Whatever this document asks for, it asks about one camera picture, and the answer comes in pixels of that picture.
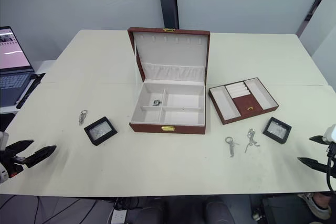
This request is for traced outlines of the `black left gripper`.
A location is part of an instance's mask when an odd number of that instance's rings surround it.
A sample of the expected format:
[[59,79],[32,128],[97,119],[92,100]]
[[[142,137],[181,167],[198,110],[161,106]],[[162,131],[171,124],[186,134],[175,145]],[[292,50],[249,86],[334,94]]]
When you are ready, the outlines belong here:
[[27,159],[17,156],[18,153],[24,151],[33,142],[33,140],[21,140],[7,146],[4,151],[1,151],[1,179],[10,179],[22,172],[23,165],[26,165],[28,168],[35,166],[48,158],[57,147],[56,145],[43,147]]

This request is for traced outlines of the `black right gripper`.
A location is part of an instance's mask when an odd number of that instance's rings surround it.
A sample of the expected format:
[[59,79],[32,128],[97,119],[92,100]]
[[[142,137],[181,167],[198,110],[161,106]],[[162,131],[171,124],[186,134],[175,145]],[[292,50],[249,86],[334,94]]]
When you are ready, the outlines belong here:
[[[310,137],[309,140],[319,143],[319,144],[326,144],[326,142],[323,140],[322,135]],[[335,156],[333,156],[332,154],[328,154],[327,157],[328,159],[327,159],[326,165],[319,163],[315,159],[311,159],[307,157],[298,157],[297,159],[313,170],[326,173],[328,178],[329,177],[335,178]]]

